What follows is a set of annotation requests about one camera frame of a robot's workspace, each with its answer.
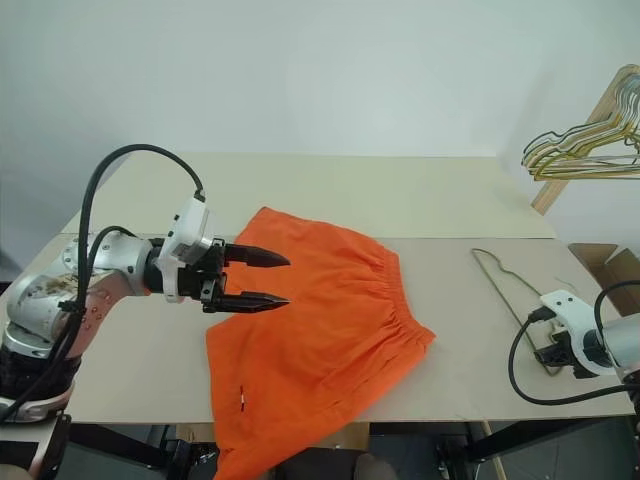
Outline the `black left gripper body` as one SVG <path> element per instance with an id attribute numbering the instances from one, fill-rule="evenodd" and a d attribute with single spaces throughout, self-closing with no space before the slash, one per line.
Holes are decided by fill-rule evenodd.
<path id="1" fill-rule="evenodd" d="M 178 269 L 178 293 L 199 301 L 205 313 L 226 312 L 225 247 L 223 239 L 215 238 L 199 260 Z"/>

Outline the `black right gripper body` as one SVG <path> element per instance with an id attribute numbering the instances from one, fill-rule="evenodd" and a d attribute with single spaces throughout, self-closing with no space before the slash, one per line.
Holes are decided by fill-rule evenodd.
<path id="1" fill-rule="evenodd" d="M 534 351 L 536 360 L 545 367 L 571 367 L 577 379 L 586 379 L 588 370 L 576 358 L 568 332 L 551 335 L 552 343 Z"/>

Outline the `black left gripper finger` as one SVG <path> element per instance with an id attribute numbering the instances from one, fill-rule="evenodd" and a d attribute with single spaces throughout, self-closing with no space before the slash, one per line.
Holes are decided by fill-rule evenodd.
<path id="1" fill-rule="evenodd" d="M 256 246 L 232 243 L 225 244 L 224 259 L 226 263 L 239 262 L 256 268 L 274 268 L 290 264 L 286 257 L 276 252 Z"/>
<path id="2" fill-rule="evenodd" d="M 215 294 L 210 299 L 202 299 L 205 313 L 252 314 L 275 310 L 288 305 L 290 301 L 275 295 L 243 291 L 240 294 Z"/>

